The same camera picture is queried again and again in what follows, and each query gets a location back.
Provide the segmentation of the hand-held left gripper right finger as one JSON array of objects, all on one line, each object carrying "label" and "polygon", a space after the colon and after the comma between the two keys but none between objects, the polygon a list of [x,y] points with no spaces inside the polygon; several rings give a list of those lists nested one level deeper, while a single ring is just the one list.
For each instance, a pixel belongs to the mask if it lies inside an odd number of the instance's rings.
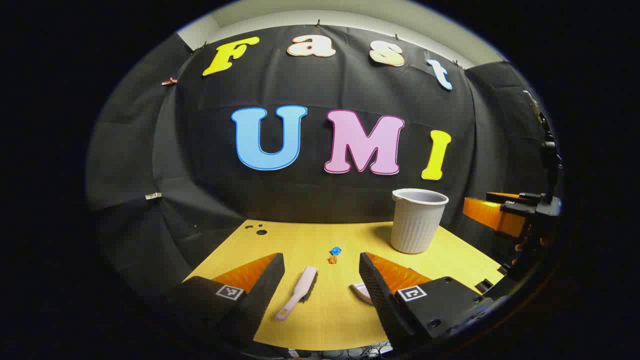
[{"label": "hand-held left gripper right finger", "polygon": [[359,275],[394,353],[436,353],[501,303],[452,276],[430,279],[368,251],[359,256]]}]

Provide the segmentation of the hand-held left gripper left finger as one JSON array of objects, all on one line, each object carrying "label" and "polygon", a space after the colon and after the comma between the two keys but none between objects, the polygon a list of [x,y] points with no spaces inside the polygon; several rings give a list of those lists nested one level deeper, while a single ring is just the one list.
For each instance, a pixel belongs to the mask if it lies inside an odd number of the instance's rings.
[{"label": "hand-held left gripper left finger", "polygon": [[285,274],[276,252],[215,278],[194,275],[167,292],[170,314],[191,337],[208,346],[248,346]]}]

